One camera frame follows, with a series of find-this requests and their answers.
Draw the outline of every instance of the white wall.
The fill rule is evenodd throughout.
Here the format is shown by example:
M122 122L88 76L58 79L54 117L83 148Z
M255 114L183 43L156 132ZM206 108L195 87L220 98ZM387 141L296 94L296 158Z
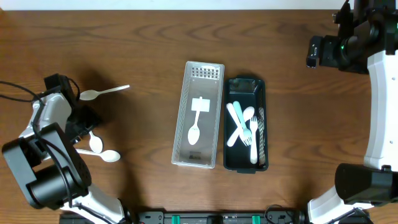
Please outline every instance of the white wall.
M345 0L0 0L3 10L340 9Z

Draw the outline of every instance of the green tape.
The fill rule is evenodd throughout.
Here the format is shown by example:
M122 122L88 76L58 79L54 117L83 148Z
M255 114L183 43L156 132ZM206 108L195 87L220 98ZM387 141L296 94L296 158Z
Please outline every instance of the green tape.
M180 224L180 216L179 215L172 216L172 224Z
M253 215L251 218L253 219L253 224L261 224L259 215Z

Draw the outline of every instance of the black basket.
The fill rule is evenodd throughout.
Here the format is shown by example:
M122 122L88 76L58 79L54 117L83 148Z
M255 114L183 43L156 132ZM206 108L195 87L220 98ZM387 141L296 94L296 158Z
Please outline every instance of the black basket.
M238 101L242 110L248 106L255 109L254 115L257 116L259 129L256 132L257 139L257 163L250 162L250 146L245 146L238 137L232 147L227 146L227 140L235 131L236 124L229 114L226 105ZM238 173L254 174L256 171L265 171L268 169L268 140L267 140L267 115L266 115L266 85L264 81L249 77L238 76L229 79L224 84L224 167L229 170L236 170ZM259 148L260 143L260 127L263 129L263 147ZM265 158L262 159L260 153L264 153Z

